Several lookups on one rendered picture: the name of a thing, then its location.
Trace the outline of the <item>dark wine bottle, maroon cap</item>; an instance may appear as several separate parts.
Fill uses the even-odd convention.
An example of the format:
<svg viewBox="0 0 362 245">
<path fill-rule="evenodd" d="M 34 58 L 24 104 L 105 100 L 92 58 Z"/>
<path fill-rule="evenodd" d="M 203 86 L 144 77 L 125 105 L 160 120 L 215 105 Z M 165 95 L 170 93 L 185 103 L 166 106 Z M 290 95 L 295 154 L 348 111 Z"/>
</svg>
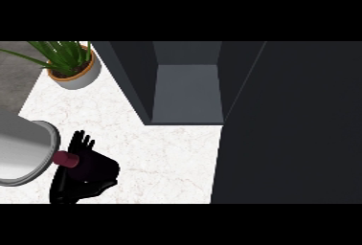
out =
<svg viewBox="0 0 362 245">
<path fill-rule="evenodd" d="M 117 161 L 92 149 L 77 153 L 58 151 L 52 161 L 58 165 L 54 176 L 57 184 L 61 184 L 67 178 L 79 182 L 113 181 L 120 173 Z"/>
</svg>

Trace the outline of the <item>dark grey open cabinet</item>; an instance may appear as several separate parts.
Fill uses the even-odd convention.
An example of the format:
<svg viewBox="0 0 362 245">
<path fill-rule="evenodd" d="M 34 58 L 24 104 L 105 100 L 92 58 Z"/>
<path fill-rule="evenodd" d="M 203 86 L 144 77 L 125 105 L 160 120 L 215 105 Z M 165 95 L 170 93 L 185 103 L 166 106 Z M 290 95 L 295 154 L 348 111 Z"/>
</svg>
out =
<svg viewBox="0 0 362 245">
<path fill-rule="evenodd" d="M 144 124 L 225 124 L 262 41 L 95 41 L 92 45 Z"/>
</svg>

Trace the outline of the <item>grey round appliance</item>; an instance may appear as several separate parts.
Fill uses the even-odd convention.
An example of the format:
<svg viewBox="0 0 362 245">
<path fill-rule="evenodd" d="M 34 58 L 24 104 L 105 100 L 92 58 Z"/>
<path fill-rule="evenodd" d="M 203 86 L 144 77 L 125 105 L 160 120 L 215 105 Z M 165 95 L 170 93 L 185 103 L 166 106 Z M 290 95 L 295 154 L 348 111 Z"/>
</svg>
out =
<svg viewBox="0 0 362 245">
<path fill-rule="evenodd" d="M 0 109 L 0 186 L 32 182 L 48 170 L 61 145 L 57 127 Z"/>
</svg>

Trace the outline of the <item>dark grey cabinet door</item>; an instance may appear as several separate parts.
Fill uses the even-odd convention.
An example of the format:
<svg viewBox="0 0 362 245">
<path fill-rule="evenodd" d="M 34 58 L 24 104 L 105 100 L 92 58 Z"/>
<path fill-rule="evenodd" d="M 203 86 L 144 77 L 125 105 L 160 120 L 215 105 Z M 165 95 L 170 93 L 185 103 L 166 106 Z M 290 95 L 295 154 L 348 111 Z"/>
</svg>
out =
<svg viewBox="0 0 362 245">
<path fill-rule="evenodd" d="M 362 41 L 268 42 L 221 132 L 215 203 L 362 203 Z"/>
</svg>

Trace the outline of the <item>green plant in white pot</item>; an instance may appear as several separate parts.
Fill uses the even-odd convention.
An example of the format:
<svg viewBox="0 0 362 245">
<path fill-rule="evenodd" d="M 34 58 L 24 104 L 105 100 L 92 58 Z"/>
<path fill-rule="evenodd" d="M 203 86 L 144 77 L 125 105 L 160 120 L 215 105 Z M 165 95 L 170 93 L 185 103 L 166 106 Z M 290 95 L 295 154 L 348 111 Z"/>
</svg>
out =
<svg viewBox="0 0 362 245">
<path fill-rule="evenodd" d="M 5 49 L 0 49 L 0 52 L 39 64 L 63 88 L 83 89 L 98 79 L 102 64 L 91 42 L 82 44 L 80 41 L 30 41 L 29 44 L 46 61 Z"/>
</svg>

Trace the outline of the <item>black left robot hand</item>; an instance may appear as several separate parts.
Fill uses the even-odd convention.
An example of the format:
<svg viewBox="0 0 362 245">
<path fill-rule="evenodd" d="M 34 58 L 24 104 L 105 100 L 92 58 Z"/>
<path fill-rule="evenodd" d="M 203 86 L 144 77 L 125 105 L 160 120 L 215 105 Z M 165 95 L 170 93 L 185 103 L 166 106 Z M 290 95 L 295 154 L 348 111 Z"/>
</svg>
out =
<svg viewBox="0 0 362 245">
<path fill-rule="evenodd" d="M 94 150 L 94 146 L 95 141 L 91 136 L 85 134 L 83 130 L 76 131 L 67 152 L 77 153 L 85 149 Z M 79 182 L 67 178 L 61 184 L 57 184 L 52 179 L 49 202 L 52 204 L 76 204 L 82 199 L 100 196 L 116 185 L 117 178 L 102 182 Z"/>
</svg>

